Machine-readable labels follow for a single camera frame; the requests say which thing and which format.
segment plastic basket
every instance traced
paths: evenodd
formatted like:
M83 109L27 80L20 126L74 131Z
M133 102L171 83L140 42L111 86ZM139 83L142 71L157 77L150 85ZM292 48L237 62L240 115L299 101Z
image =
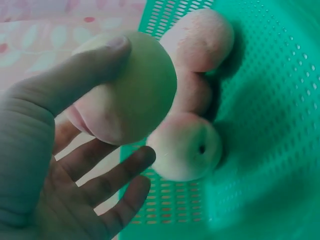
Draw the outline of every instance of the plastic basket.
M160 39L198 8L236 31L214 120L223 163L186 183L146 171L151 191L120 240L320 239L320 2L148 0L139 30Z

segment peach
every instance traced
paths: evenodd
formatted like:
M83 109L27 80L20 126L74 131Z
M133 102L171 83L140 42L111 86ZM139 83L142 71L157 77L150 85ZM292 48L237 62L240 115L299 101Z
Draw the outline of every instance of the peach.
M203 115L209 108L213 91L198 73L186 68L175 69L177 89L170 112L190 112Z
M163 178L188 182L206 176L222 156L210 122L190 112L170 113L147 139L156 153L152 168Z
M233 26L219 12L198 9L183 16L160 39L176 66L191 72L215 70L230 54Z
M137 142L148 136L170 110L177 77L170 56L154 38L134 31L122 33L132 52L121 76L93 88L66 110L81 131L113 145ZM73 54L102 47L114 34L100 34Z

